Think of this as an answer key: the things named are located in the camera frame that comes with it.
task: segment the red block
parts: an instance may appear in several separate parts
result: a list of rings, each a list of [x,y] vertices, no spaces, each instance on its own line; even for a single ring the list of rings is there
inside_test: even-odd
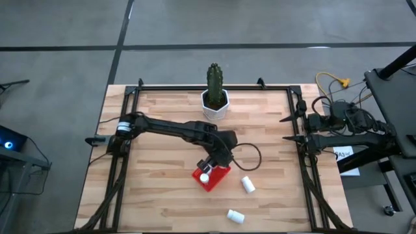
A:
[[[205,189],[205,191],[210,192],[231,170],[231,167],[223,168],[216,166],[213,168],[211,174],[209,174],[208,183],[202,183],[200,181],[200,176],[203,173],[201,169],[197,168],[194,173],[192,173],[193,178]]]

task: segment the white cylinder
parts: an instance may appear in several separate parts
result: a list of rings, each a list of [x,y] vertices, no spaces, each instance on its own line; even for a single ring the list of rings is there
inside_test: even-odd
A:
[[[244,215],[233,210],[228,211],[227,218],[238,224],[242,224],[244,222]]]
[[[247,193],[251,193],[255,190],[255,187],[250,179],[248,179],[248,176],[241,179],[242,185],[246,189]]]
[[[205,173],[202,173],[202,174],[200,175],[200,181],[201,181],[202,183],[208,183],[208,181],[209,181],[209,175],[207,175],[207,174],[205,174]]]

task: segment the concrete floor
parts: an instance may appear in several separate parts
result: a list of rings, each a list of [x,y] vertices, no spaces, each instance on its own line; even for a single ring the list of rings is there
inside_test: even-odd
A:
[[[116,45],[127,0],[0,0],[0,47]],[[134,44],[416,41],[416,17],[402,0],[135,0],[125,38]],[[204,83],[212,62],[226,83],[313,83],[317,72],[363,79],[406,47],[123,51],[115,84]],[[30,79],[1,96],[1,124],[29,135],[53,166],[41,196],[25,196],[14,233],[73,227],[113,51],[0,52],[1,83]],[[322,78],[324,87],[331,80]],[[356,86],[336,94],[350,101]],[[382,118],[375,101],[363,107]],[[414,216],[394,174],[404,212],[384,216],[382,187],[347,190],[354,227],[405,233]]]

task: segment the white hexagonal pot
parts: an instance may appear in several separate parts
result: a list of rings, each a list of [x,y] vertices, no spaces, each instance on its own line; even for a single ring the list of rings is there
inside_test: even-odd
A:
[[[213,109],[210,109],[209,107],[206,107],[205,106],[205,104],[203,102],[203,97],[207,93],[208,93],[208,90],[205,90],[201,94],[201,102],[202,102],[202,111],[203,111],[203,114],[209,120],[219,120],[219,119],[222,119],[226,115],[226,112],[227,112],[227,109],[228,109],[228,106],[229,106],[229,99],[228,99],[228,92],[227,92],[227,90],[222,90],[222,93],[225,95],[225,97],[227,99],[226,100],[227,103],[223,107],[221,107],[220,109],[218,109],[218,110],[213,110]]]

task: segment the white paper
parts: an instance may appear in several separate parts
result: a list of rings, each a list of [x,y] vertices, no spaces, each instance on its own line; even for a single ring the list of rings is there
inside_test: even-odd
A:
[[[349,157],[354,154],[354,151],[352,151],[351,146],[334,147],[333,152],[338,155],[337,161],[345,159],[346,157]],[[359,170],[358,168],[355,168],[342,173],[341,176],[359,176]]]

